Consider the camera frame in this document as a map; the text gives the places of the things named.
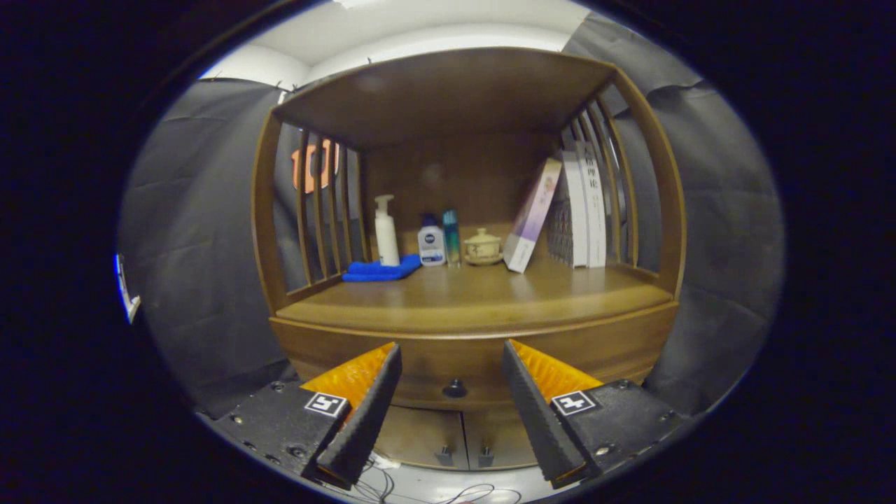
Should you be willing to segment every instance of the small white bottle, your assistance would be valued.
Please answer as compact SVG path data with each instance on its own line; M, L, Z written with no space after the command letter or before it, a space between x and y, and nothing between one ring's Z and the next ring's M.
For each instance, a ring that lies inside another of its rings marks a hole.
M393 195L381 195L374 198L376 204L376 248L380 252L380 265L397 266L401 263L398 257L398 241L395 239L395 220L389 215L386 205Z
M417 233L420 263L424 266L445 264L445 234L431 213L423 214L423 227Z

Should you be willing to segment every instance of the black cloth backdrop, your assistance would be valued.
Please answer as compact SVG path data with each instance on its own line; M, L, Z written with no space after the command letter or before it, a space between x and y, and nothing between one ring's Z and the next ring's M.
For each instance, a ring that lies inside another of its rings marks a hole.
M681 307L645 387L684 413L718 401L765 341L784 278L785 231L771 168L713 86L643 36L590 14L565 53L614 63L647 97L681 174L687 253ZM618 93L607 96L632 169L639 265L659 268L659 195L650 155Z
M162 358L212 416L295 374L268 327L250 221L255 146L279 96L267 84L195 83L147 139L122 203L129 291Z

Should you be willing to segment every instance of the cabinet handle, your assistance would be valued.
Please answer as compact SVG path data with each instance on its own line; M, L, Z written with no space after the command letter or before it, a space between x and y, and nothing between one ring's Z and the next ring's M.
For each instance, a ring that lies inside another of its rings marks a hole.
M447 446L442 447L442 451L435 452L435 458L438 459L439 464L446 466L454 466L454 461L451 457L451 449Z
M479 467L491 467L494 462L495 455L492 454L492 449L483 447L482 453L479 454Z

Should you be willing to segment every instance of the purple book cover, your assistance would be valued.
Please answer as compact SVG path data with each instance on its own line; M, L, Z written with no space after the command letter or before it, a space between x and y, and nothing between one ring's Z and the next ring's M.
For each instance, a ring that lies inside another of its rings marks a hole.
M545 223L547 209L554 197L557 180L560 178L562 164L559 161L548 160L542 168L538 181L529 191L526 197L526 205L517 214L513 224L513 234L520 238L538 240L541 226Z

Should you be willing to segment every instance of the white ceiling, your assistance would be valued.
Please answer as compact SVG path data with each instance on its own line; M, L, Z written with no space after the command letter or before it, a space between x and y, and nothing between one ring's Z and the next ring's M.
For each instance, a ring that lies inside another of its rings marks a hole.
M381 39L446 25L506 23L571 35L588 12L568 0L375 0L350 9L324 2L251 43L310 67Z

